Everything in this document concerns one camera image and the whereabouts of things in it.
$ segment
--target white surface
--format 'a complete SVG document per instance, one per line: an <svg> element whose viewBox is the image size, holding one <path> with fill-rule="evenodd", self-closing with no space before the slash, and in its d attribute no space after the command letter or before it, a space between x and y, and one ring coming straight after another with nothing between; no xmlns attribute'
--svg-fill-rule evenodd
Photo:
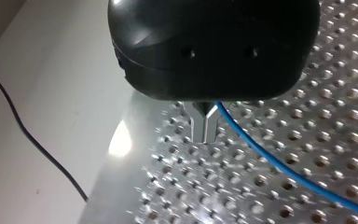
<svg viewBox="0 0 358 224"><path fill-rule="evenodd" d="M132 92L106 7L28 1L0 39L0 79L25 126L88 194ZM84 205L22 135L0 94L0 224L77 223Z"/></svg>

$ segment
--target perforated metal plate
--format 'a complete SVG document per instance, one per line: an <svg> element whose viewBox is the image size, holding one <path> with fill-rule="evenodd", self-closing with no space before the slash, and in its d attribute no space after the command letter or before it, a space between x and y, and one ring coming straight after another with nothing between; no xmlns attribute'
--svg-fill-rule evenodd
<svg viewBox="0 0 358 224"><path fill-rule="evenodd" d="M358 202L358 0L321 5L320 33L296 86L277 99L232 104L230 113L295 171ZM197 145L181 103L163 116L135 223L358 223L280 174L223 119L216 143Z"/></svg>

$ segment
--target blue cable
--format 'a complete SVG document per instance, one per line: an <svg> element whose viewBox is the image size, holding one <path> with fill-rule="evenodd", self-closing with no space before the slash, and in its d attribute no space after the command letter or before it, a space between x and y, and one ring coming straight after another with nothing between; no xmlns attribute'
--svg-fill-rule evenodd
<svg viewBox="0 0 358 224"><path fill-rule="evenodd" d="M267 161L269 161L272 165L274 165L276 168L284 172L289 177L293 178L296 182L302 184L303 186L307 187L308 189L324 196L326 199L339 203L344 207L347 207L351 209L353 212L356 212L358 214L358 203L354 203L348 199L345 199L336 193L324 189L320 187L319 185L313 183L312 181L304 178L302 175L299 175L292 169L290 169L288 166L286 166L283 162L276 159L272 154L267 152L264 148L262 148L260 145L257 144L257 142L249 136L241 127L240 125L228 114L225 107L220 102L216 102L217 107L220 110L220 113L223 115L223 117L227 120L227 123L234 129L234 131L240 135L240 137L258 154L260 154L262 157L266 158Z"/></svg>

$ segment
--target black cable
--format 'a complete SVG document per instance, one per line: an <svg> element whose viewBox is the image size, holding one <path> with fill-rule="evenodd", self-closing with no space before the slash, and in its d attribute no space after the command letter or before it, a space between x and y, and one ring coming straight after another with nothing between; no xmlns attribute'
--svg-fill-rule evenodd
<svg viewBox="0 0 358 224"><path fill-rule="evenodd" d="M89 199L86 195L86 193L83 191L83 189L79 186L79 184L76 182L76 180L69 174L69 172L56 160L53 156L51 156L43 147L40 145L40 143L28 132L28 130L25 128L24 124L22 123L19 113L17 112L16 107L14 106L13 102L10 99L10 96L7 94L7 91L5 90L4 86L2 86L0 82L0 91L2 94L4 94L5 99L7 100L8 105L10 106L11 112L13 113L14 119L17 121L17 123L20 126L20 129L25 134L25 136L28 138L28 140L34 144L34 146L51 162L53 163L57 169L59 169L65 176L68 178L68 180L74 185L75 189L79 192L80 196L83 198L85 202Z"/></svg>

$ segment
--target metal surface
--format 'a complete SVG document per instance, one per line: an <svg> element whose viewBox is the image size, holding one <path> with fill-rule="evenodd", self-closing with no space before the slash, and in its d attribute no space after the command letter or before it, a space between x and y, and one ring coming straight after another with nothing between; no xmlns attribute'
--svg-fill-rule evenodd
<svg viewBox="0 0 358 224"><path fill-rule="evenodd" d="M358 0L327 0L322 9L296 86L273 100L232 104L230 113L295 171L358 202ZM192 144L181 103L135 94L124 120L132 150L109 157L82 224L358 223L280 174L222 119L216 143Z"/></svg>

